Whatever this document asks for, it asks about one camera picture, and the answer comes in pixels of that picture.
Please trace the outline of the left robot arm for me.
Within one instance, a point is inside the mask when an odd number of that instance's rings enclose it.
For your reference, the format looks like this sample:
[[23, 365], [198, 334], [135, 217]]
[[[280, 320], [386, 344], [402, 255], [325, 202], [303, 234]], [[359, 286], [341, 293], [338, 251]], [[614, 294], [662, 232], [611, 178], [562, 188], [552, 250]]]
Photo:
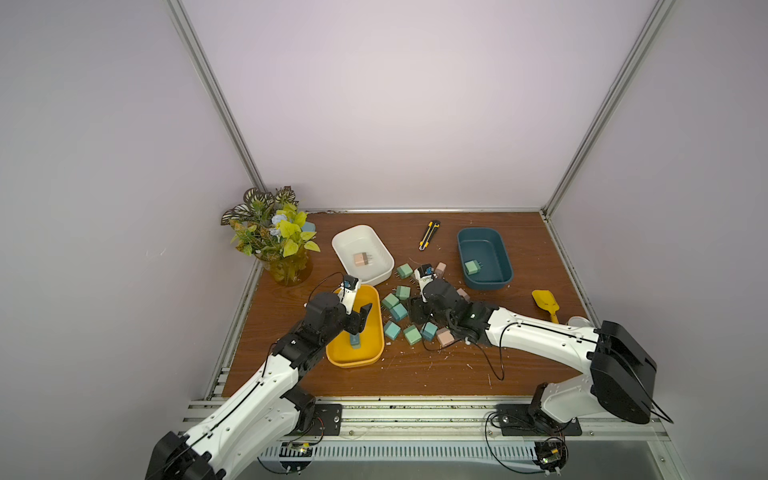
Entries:
[[315, 397], [299, 383], [342, 332], [358, 334], [374, 309], [354, 305], [355, 289], [309, 300], [303, 319], [277, 340], [264, 363], [224, 404], [184, 434], [154, 446], [147, 479], [235, 479], [270, 445], [312, 422]]

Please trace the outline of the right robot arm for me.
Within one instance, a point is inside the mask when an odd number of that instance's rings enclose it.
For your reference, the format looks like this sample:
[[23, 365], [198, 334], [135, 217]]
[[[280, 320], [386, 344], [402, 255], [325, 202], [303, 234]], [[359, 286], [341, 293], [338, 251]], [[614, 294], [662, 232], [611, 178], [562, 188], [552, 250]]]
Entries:
[[443, 278], [419, 282], [409, 301], [414, 320], [434, 320], [454, 339], [520, 350], [566, 365], [577, 376], [540, 384], [528, 408], [531, 422], [559, 428], [584, 415], [609, 413], [634, 424], [669, 415], [654, 399], [657, 364], [622, 325], [555, 324], [485, 302], [468, 301]]

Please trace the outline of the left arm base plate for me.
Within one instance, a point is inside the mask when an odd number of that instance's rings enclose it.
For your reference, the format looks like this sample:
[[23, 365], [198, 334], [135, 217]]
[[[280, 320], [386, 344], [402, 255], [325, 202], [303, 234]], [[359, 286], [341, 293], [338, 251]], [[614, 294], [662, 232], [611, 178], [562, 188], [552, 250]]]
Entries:
[[321, 403], [310, 414], [302, 414], [289, 436], [321, 437], [339, 436], [343, 420], [343, 406], [339, 403]]

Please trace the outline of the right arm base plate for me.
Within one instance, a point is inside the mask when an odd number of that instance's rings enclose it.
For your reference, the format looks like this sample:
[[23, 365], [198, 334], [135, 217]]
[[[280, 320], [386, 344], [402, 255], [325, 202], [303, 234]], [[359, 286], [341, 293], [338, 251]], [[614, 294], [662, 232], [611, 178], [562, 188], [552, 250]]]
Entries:
[[504, 436], [581, 436], [577, 419], [566, 423], [549, 420], [543, 415], [531, 414], [523, 404], [499, 404], [491, 415], [490, 424], [501, 430]]

